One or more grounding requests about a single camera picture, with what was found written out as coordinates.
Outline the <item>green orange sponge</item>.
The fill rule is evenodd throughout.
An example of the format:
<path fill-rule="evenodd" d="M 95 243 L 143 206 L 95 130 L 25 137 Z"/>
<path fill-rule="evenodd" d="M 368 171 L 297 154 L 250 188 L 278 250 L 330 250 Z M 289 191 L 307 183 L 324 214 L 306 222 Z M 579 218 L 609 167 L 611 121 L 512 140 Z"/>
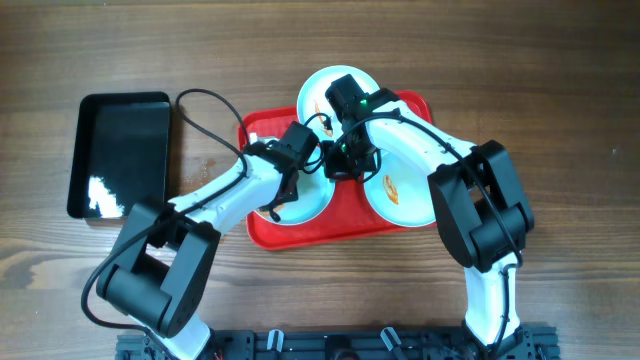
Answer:
<path fill-rule="evenodd" d="M 267 213 L 278 213 L 285 207 L 285 204 L 282 202 L 272 202 L 267 206 Z"/>

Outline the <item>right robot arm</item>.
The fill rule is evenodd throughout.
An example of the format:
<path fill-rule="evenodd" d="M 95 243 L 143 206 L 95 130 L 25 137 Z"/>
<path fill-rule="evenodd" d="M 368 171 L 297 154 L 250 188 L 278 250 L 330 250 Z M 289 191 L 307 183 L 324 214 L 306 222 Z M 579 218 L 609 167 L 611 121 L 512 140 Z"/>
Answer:
<path fill-rule="evenodd" d="M 325 154 L 329 174 L 361 174 L 358 161 L 376 150 L 395 155 L 427 181 L 418 195 L 449 254 L 465 271 L 464 325 L 479 346 L 496 356 L 520 326 L 515 275 L 522 266 L 534 216 L 506 149 L 459 140 L 416 115 L 382 89 L 332 100 L 330 115 L 341 136 Z"/>

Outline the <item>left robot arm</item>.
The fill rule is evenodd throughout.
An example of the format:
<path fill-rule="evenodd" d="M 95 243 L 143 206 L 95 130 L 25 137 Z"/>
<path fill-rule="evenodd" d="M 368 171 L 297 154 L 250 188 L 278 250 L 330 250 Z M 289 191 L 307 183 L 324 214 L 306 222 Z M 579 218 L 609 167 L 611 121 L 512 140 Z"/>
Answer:
<path fill-rule="evenodd" d="M 296 181 L 314 151 L 285 138 L 238 151 L 236 163 L 202 188 L 131 210 L 86 290 L 132 318 L 163 359 L 213 355 L 213 332 L 196 310 L 222 236 L 249 213 L 296 200 Z"/>

